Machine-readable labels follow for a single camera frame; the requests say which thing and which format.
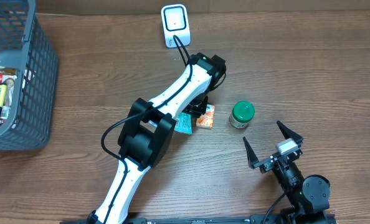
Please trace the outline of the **orange Kleenex tissue pack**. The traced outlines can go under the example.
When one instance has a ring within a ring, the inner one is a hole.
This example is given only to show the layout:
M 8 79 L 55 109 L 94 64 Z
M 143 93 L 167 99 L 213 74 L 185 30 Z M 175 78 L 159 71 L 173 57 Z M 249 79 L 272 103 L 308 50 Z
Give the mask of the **orange Kleenex tissue pack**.
M 199 128 L 212 129 L 214 125 L 214 113 L 215 106 L 207 105 L 206 112 L 196 120 L 196 126 Z

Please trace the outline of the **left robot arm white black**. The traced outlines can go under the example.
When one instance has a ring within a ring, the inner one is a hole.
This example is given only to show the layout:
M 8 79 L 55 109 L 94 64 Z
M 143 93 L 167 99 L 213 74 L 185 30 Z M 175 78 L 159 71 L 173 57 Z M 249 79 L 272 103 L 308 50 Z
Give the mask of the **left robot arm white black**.
M 183 74 L 162 94 L 145 101 L 138 98 L 127 118 L 109 127 L 122 126 L 118 137 L 118 169 L 102 204 L 87 223 L 123 223 L 131 200 L 145 174 L 165 155 L 181 113 L 200 117 L 206 112 L 207 94 L 219 86 L 226 73 L 225 60 L 217 55 L 191 55 Z

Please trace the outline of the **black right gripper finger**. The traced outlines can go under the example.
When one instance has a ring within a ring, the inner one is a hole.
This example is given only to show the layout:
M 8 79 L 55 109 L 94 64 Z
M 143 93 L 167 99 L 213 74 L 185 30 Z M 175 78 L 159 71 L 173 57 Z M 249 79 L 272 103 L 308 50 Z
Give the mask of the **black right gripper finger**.
M 254 150 L 252 149 L 246 137 L 244 136 L 242 139 L 243 139 L 244 146 L 245 146 L 246 153 L 247 153 L 248 165 L 251 169 L 254 169 L 256 168 L 255 165 L 259 163 L 259 159 L 254 153 Z
M 301 146 L 303 144 L 304 138 L 301 135 L 297 134 L 296 132 L 294 132 L 291 129 L 289 129 L 288 127 L 286 127 L 279 120 L 277 121 L 277 125 L 278 125 L 278 128 L 281 131 L 281 133 L 282 133 L 282 135 L 285 139 L 294 140 L 298 146 Z

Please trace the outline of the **teal tissue packet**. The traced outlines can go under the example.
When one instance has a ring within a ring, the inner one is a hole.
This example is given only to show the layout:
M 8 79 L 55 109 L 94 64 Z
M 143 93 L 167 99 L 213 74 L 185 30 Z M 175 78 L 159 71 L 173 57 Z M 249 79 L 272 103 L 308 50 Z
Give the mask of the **teal tissue packet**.
M 179 116 L 176 118 L 176 125 L 174 130 L 178 133 L 191 135 L 192 134 L 191 115 L 187 113 L 180 113 Z

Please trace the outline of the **green lid jar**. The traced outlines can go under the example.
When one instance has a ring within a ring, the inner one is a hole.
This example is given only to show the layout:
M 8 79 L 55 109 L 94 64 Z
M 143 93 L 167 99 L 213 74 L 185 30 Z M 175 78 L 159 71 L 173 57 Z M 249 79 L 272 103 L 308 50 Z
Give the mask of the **green lid jar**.
M 246 128 L 255 115 L 255 108 L 249 101 L 237 102 L 229 116 L 231 125 L 235 128 Z

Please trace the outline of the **beige brown snack bag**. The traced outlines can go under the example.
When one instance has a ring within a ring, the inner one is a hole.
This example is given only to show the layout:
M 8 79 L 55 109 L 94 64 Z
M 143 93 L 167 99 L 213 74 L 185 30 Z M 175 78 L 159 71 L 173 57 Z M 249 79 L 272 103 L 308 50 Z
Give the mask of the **beige brown snack bag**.
M 0 125 L 8 119 L 13 102 L 14 85 L 17 79 L 17 69 L 0 66 L 0 73 L 3 74 L 2 82 L 7 85 L 7 93 L 4 100 Z

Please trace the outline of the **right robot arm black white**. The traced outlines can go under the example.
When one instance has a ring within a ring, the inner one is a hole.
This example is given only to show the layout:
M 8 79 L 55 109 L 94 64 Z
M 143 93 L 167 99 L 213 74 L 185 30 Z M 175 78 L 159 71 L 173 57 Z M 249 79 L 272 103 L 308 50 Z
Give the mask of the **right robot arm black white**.
M 246 138 L 243 138 L 248 165 L 261 173 L 273 172 L 283 193 L 267 210 L 260 223 L 335 223 L 328 216 L 330 182 L 322 175 L 304 177 L 295 164 L 303 154 L 303 137 L 277 121 L 284 141 L 278 143 L 276 153 L 259 160 Z

